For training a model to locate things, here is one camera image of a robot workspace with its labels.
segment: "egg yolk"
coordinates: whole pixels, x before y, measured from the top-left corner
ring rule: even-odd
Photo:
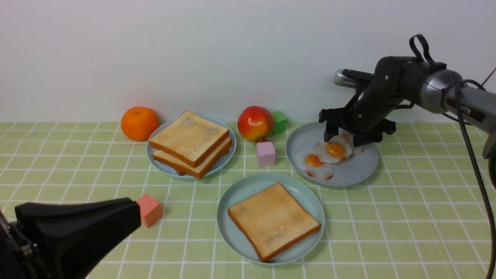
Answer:
[[[346,153],[344,146],[337,142],[330,142],[325,146],[327,153],[334,157],[342,157]]]
[[[309,166],[312,166],[312,167],[320,167],[322,166],[324,163],[317,157],[315,156],[314,154],[310,154],[310,155],[307,155],[305,157],[305,163],[307,163],[307,165]]]

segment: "black object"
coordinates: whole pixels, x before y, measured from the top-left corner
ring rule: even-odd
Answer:
[[[424,49],[424,56],[415,46],[418,38]],[[382,141],[382,133],[396,131],[396,124],[386,118],[396,109],[422,107],[421,85],[434,72],[446,69],[446,64],[434,62],[429,54],[429,45],[421,35],[410,38],[414,57],[384,57],[377,63],[374,74],[354,70],[343,70],[343,75],[355,80],[356,92],[344,108],[322,109],[318,116],[320,123],[326,122],[324,141],[338,134],[342,128],[354,137],[354,146]],[[400,105],[404,100],[409,105]]]
[[[0,279],[84,279],[141,226],[128,198],[83,205],[25,203],[0,217]]]
[[[463,80],[462,83],[472,83],[476,86],[478,86],[479,89],[485,90],[482,85],[478,84],[477,82],[473,80]],[[472,144],[470,143],[470,138],[468,137],[467,129],[465,128],[465,124],[463,121],[463,115],[467,114],[470,116],[470,113],[467,113],[466,111],[463,111],[463,107],[460,104],[460,95],[461,95],[461,90],[460,90],[460,83],[455,84],[455,106],[456,106],[456,115],[458,117],[458,123],[460,125],[460,129],[462,132],[463,140],[465,141],[465,145],[467,146],[467,151],[470,157],[470,162],[472,163],[472,167],[475,172],[475,177],[477,179],[477,183],[479,184],[479,189],[481,191],[482,195],[482,200],[484,201],[484,206],[486,207],[486,213],[488,215],[488,220],[489,220],[489,228],[491,230],[491,260],[489,261],[489,268],[488,268],[488,273],[486,278],[491,279],[493,277],[493,272],[495,269],[495,263],[496,263],[496,225],[495,225],[495,219],[493,216],[493,210],[491,209],[491,204],[489,202],[489,197],[488,193],[486,191],[486,187],[484,186],[484,181],[482,180],[481,172],[479,170],[479,167],[477,165],[477,160],[475,159],[475,154],[474,150],[472,149]],[[492,158],[489,160],[489,172],[492,173],[491,175],[491,180],[493,182],[493,186],[496,186],[496,183],[494,181],[494,169],[491,170],[491,161],[494,163],[495,159],[495,154],[494,151],[491,154]]]
[[[415,38],[422,45],[425,60],[415,46]],[[486,92],[483,87],[489,77],[483,84],[478,84],[447,70],[445,63],[435,62],[429,54],[429,45],[421,34],[410,38],[409,43],[414,57],[385,57],[377,63],[373,75],[361,72],[358,75],[354,74],[356,71],[349,70],[336,72],[335,83],[355,88],[356,93],[344,108],[321,110],[319,122],[327,122],[324,140],[329,141],[342,128],[355,135],[354,146],[379,142],[382,140],[382,133],[395,132],[394,122],[385,117],[395,109],[408,109],[414,105],[456,120],[460,125],[489,218],[492,246],[487,278],[490,279],[496,261],[496,226],[465,125],[473,125],[490,134],[482,155],[489,160],[490,177],[496,188],[496,95]],[[477,89],[467,84],[474,84]],[[399,105],[404,100],[410,101],[410,104]],[[448,111],[456,113],[457,119],[447,115]]]

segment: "white wall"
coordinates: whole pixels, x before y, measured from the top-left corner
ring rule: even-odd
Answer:
[[[0,121],[118,121],[132,106],[232,121],[253,104],[315,121],[353,94],[333,85],[337,69],[410,56],[417,33],[435,60],[482,81],[496,66],[495,11],[493,0],[4,0]]]

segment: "egg white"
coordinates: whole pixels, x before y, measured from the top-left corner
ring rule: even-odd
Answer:
[[[344,155],[341,157],[335,157],[329,154],[329,152],[325,150],[325,146],[330,142],[336,142],[344,146],[345,149]],[[329,142],[325,142],[324,139],[321,139],[319,142],[317,142],[317,144],[313,148],[313,152],[322,162],[329,164],[337,164],[339,162],[347,160],[351,156],[353,150],[344,138],[342,138],[341,136],[334,136],[331,138]]]
[[[305,158],[313,154],[312,149],[301,150],[295,154],[295,166],[304,171],[308,176],[314,177],[319,180],[329,180],[334,176],[334,166],[332,164],[324,163],[318,167],[307,165]]]
[[[349,144],[349,146],[351,146],[352,152],[351,152],[351,156],[350,157],[353,157],[353,156],[355,156],[357,154],[360,154],[360,153],[364,152],[365,147],[363,145],[357,146],[357,147],[354,147],[353,146],[353,137],[354,137],[354,135],[352,135],[351,133],[349,133],[349,132],[347,132],[345,130],[340,130],[339,131],[339,135],[346,140],[346,142]]]

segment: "orange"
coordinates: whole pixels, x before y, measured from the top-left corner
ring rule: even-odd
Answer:
[[[157,114],[149,108],[134,107],[126,111],[121,119],[121,129],[131,140],[148,140],[159,127]]]

